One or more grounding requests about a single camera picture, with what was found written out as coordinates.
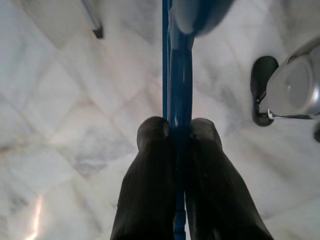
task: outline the white marble tile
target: white marble tile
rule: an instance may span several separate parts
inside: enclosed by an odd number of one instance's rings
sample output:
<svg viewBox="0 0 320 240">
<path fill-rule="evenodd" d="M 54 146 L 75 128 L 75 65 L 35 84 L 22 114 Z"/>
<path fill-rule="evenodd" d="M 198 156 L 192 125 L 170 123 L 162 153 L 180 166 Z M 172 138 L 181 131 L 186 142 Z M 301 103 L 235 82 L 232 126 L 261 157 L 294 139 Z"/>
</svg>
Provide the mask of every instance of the white marble tile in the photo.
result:
<svg viewBox="0 0 320 240">
<path fill-rule="evenodd" d="M 271 20 L 263 0 L 236 0 L 223 19 L 227 26 L 259 26 Z"/>
<path fill-rule="evenodd" d="M 58 48 L 74 34 L 90 29 L 79 0 L 28 0 L 22 8 Z"/>
<path fill-rule="evenodd" d="M 136 147 L 92 102 L 75 107 L 49 142 L 87 179 L 136 152 Z"/>
<path fill-rule="evenodd" d="M 279 63 L 288 57 L 278 29 L 272 23 L 226 27 L 225 34 L 235 60 L 247 73 L 251 71 L 253 63 L 259 57 L 272 56 Z"/>
<path fill-rule="evenodd" d="M 0 166 L 0 216 L 9 217 L 36 199 L 36 193 L 8 167 Z"/>
<path fill-rule="evenodd" d="M 0 8 L 0 92 L 21 109 L 51 61 L 55 48 L 11 1 Z"/>
<path fill-rule="evenodd" d="M 38 195 L 30 206 L 7 219 L 11 239 L 35 234 L 37 239 L 88 240 L 109 231 L 114 216 L 112 207 L 75 176 Z"/>
<path fill-rule="evenodd" d="M 33 90 L 23 114 L 43 136 L 50 136 L 81 97 L 78 84 L 55 61 Z"/>
<path fill-rule="evenodd" d="M 122 158 L 111 162 L 108 166 L 88 179 L 88 183 L 97 195 L 111 204 L 116 210 L 123 178 L 138 150 L 131 154 L 123 155 Z"/>
<path fill-rule="evenodd" d="M 122 130 L 131 144 L 136 146 L 139 126 L 152 116 L 162 116 L 162 90 L 155 83 L 151 83 L 131 99 L 112 117 L 112 121 Z"/>
<path fill-rule="evenodd" d="M 224 34 L 225 26 L 196 39 L 193 61 L 193 117 L 216 123 L 221 137 L 251 121 L 249 79 Z"/>
<path fill-rule="evenodd" d="M 23 116 L 0 95 L 0 149 L 5 150 L 39 135 Z"/>
<path fill-rule="evenodd" d="M 13 151 L 2 161 L 15 178 L 23 181 L 37 194 L 46 193 L 76 174 L 57 151 L 41 144 Z"/>
<path fill-rule="evenodd" d="M 320 36 L 318 0 L 269 0 L 269 12 L 286 50 L 291 53 Z"/>
<path fill-rule="evenodd" d="M 147 81 L 139 74 L 140 69 L 119 65 L 89 32 L 72 38 L 59 57 L 65 69 L 108 116 L 137 94 Z"/>
<path fill-rule="evenodd" d="M 158 0 L 101 1 L 101 43 L 127 79 L 144 84 L 162 73 L 162 4 Z"/>
<path fill-rule="evenodd" d="M 246 127 L 222 141 L 264 219 L 319 193 L 320 149 L 312 122 L 275 121 Z"/>
<path fill-rule="evenodd" d="M 308 200 L 265 223 L 275 240 L 318 240 L 320 198 Z"/>
</svg>

